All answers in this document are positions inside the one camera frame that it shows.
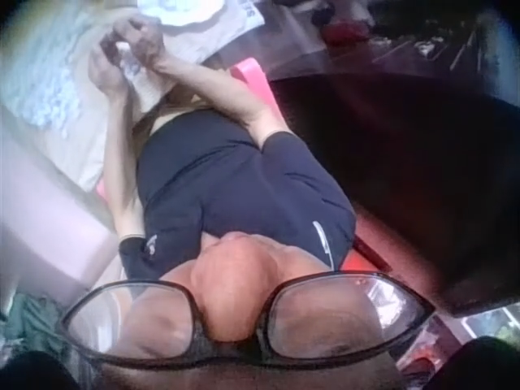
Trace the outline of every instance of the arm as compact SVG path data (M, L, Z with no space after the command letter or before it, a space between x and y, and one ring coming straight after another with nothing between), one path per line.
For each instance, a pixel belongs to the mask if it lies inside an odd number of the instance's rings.
M242 81L227 73L165 56L155 66L209 102L215 109L245 127L261 149L275 132L291 132L285 122Z
M144 236L142 206L137 196L136 156L132 148L132 100L128 82L116 63L117 48L109 36L92 49L89 78L109 102L106 132L106 199L119 238Z
M129 95L109 102L103 178L106 200L119 238L144 236L142 205L137 196L136 156L132 147L132 102Z
M291 132L283 119L241 81L169 55L160 27L158 19L135 15L117 22L114 33L130 45L133 54L147 67L189 87L215 109L244 126L259 148L273 133Z

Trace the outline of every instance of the short sleeve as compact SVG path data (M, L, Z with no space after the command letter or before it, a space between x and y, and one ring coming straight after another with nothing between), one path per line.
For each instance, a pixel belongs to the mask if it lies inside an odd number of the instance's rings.
M150 266L145 249L143 237L125 238L119 243L119 256L129 280L158 280L162 276Z
M266 164L312 188L323 202L353 212L341 187L297 136L289 132L273 134L264 143L262 155Z

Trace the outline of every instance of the shirt logo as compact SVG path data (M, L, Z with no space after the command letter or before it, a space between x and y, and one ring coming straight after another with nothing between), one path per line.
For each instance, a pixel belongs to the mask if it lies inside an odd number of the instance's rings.
M332 261L332 251L331 247L328 244L327 236L325 235L325 231L323 230L323 227L320 222L313 221L312 223L314 225L314 228L316 229L316 232L318 232L319 240L322 243L323 251L326 255L328 255L328 260L331 263L331 270L334 271L334 262Z
M146 242L146 250L150 256L155 254L155 241L157 241L157 234L151 236L148 242Z

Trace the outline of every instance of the hand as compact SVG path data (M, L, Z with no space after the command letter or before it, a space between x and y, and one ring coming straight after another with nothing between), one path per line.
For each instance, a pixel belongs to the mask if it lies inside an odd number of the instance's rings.
M159 18L137 14L114 24L114 33L130 45L133 55L145 66L155 69L167 57Z
M90 53L89 78L109 100L128 95L128 81L119 67L119 61L119 51L110 34L105 35Z

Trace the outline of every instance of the green cloth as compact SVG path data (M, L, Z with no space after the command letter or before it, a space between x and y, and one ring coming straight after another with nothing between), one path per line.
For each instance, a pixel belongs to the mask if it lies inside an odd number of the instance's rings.
M17 293L7 321L0 332L7 344L13 345L12 356L27 351L42 351L59 361L67 360L68 343L56 332L62 308L45 297Z

